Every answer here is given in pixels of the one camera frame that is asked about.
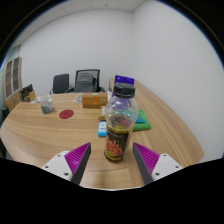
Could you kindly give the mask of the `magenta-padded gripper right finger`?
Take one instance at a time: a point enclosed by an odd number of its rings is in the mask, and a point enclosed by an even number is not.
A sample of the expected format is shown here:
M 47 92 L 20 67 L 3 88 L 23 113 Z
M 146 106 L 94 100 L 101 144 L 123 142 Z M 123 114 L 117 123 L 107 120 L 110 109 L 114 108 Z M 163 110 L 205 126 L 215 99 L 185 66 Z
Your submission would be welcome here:
M 132 152 L 145 185 L 182 169 L 167 153 L 158 154 L 138 143 L 133 144 Z

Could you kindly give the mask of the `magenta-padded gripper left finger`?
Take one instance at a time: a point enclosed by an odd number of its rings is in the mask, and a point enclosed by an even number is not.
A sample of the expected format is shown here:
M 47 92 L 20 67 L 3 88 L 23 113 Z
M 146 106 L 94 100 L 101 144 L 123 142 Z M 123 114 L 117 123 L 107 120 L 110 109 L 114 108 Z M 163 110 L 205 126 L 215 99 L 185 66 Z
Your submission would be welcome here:
M 86 143 L 72 151 L 62 151 L 56 154 L 42 169 L 79 185 L 90 154 L 91 143 Z

